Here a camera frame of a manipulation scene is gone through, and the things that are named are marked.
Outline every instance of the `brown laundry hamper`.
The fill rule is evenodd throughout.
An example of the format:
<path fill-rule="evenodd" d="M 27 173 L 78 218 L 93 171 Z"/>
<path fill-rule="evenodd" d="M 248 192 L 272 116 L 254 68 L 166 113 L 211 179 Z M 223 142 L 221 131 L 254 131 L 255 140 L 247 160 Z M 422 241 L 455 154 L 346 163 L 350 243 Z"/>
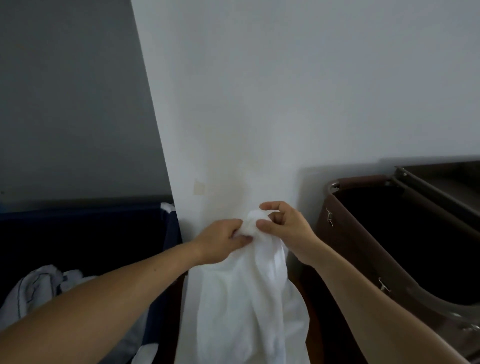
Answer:
<path fill-rule="evenodd" d="M 339 179 L 327 186 L 315 228 L 373 284 L 472 362 L 480 353 L 479 166 L 404 167 L 390 178 Z"/>

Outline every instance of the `brown container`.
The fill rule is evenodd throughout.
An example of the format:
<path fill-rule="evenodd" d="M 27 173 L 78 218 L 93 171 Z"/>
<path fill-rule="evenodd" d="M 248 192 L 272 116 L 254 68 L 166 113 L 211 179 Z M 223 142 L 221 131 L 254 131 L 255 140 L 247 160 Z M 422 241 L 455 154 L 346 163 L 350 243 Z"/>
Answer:
<path fill-rule="evenodd" d="M 472 171 L 473 166 L 456 168 Z M 466 189 L 457 189 L 457 195 L 445 189 L 431 192 L 429 181 L 418 177 L 422 170 L 406 167 L 392 178 L 332 182 L 315 232 L 473 361 L 480 352 L 480 232 L 474 224 L 475 205 L 459 198 L 466 196 Z M 471 178 L 463 184 L 469 193 L 475 191 Z M 468 223 L 464 216 L 470 216 Z"/>

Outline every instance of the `laundry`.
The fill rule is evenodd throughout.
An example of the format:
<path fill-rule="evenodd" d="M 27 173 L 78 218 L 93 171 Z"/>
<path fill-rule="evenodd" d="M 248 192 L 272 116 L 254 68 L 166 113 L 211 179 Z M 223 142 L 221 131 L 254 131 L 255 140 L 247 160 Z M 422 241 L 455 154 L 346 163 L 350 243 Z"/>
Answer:
<path fill-rule="evenodd" d="M 0 331 L 54 297 L 94 278 L 84 277 L 79 270 L 62 273 L 52 265 L 34 270 L 17 283 L 0 308 Z M 147 316 L 148 310 L 100 364 L 126 364 L 137 353 L 144 338 Z"/>
<path fill-rule="evenodd" d="M 263 211 L 248 214 L 237 235 L 252 244 L 203 273 L 197 316 L 198 364 L 307 364 L 309 315 L 288 280 L 283 242 L 260 232 Z"/>

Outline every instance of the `wall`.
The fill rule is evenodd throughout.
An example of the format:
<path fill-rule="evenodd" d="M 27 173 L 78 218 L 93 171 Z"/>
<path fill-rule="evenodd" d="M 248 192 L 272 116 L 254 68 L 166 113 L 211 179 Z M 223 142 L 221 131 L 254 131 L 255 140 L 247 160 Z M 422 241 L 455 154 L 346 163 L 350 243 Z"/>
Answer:
<path fill-rule="evenodd" d="M 127 0 L 0 4 L 0 199 L 171 195 Z"/>
<path fill-rule="evenodd" d="M 132 4 L 186 239 L 270 199 L 314 222 L 328 180 L 480 155 L 477 1 Z"/>

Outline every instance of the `dark gray wall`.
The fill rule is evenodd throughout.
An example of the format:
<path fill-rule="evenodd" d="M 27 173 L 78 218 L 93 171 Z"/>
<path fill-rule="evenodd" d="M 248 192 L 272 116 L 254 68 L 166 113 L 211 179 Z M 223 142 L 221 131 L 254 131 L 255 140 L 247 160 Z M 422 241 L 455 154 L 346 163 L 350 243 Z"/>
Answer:
<path fill-rule="evenodd" d="M 0 3 L 0 191 L 171 194 L 130 1 Z"/>

